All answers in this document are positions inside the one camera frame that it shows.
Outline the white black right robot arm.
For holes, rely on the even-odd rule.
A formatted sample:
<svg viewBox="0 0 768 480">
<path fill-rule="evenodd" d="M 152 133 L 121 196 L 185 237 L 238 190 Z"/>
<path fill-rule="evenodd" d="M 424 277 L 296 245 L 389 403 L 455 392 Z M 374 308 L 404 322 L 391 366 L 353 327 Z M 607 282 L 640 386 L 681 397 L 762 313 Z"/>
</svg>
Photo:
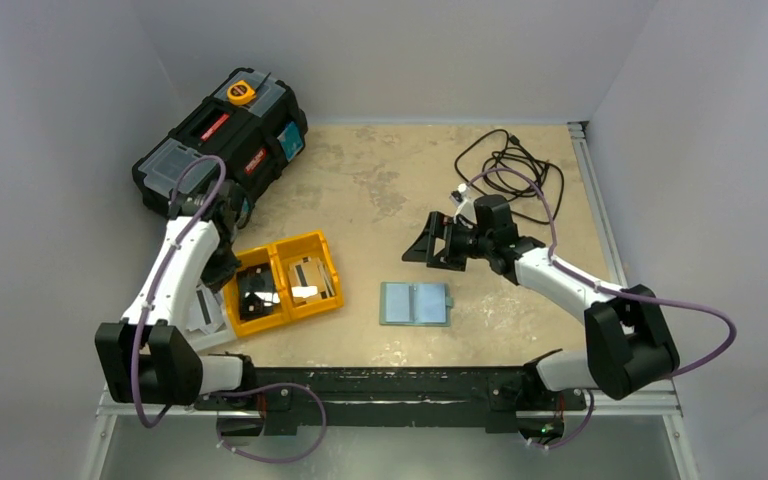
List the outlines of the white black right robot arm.
<svg viewBox="0 0 768 480">
<path fill-rule="evenodd" d="M 583 349 L 552 351 L 525 364 L 521 392 L 529 404 L 544 407 L 569 389 L 596 389 L 621 400 L 678 370 L 678 349 L 651 289 L 603 283 L 556 257 L 544 242 L 519 233 L 499 195 L 481 196 L 471 206 L 471 220 L 431 212 L 402 259 L 452 271 L 482 259 L 583 325 Z"/>
</svg>

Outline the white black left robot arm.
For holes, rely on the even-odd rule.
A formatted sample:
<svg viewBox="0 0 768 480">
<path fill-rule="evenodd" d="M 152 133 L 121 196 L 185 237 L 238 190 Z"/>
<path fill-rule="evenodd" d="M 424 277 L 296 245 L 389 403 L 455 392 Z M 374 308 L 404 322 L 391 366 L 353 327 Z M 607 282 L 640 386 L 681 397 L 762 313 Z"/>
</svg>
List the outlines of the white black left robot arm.
<svg viewBox="0 0 768 480">
<path fill-rule="evenodd" d="M 184 406 L 219 392 L 232 408 L 257 399 L 248 357 L 203 354 L 209 337 L 185 335 L 199 321 L 223 326 L 220 291 L 241 263 L 232 244 L 245 195 L 232 180 L 213 181 L 208 193 L 180 194 L 170 204 L 160 252 L 122 318 L 101 324 L 94 344 L 111 397 L 118 403 Z"/>
</svg>

